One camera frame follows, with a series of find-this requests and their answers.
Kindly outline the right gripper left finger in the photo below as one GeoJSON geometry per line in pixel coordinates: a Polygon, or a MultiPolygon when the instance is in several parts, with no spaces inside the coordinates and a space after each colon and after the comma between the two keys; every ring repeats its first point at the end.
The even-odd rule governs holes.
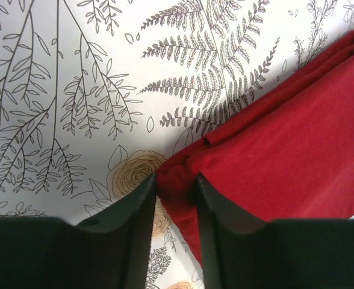
{"type": "Polygon", "coordinates": [[[71,225],[55,217],[0,217],[0,288],[144,288],[155,175],[71,225]]]}

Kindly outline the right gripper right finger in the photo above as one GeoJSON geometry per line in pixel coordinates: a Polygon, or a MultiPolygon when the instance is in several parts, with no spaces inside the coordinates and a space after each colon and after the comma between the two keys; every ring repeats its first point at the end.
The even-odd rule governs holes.
{"type": "Polygon", "coordinates": [[[354,219],[266,222],[202,175],[194,193],[206,288],[354,288],[354,219]]]}

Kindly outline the red t-shirt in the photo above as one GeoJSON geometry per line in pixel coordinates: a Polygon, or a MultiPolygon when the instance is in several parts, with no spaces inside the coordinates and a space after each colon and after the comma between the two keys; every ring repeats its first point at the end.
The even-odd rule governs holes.
{"type": "Polygon", "coordinates": [[[161,203],[202,261],[198,174],[265,221],[352,217],[354,31],[157,170],[161,203]]]}

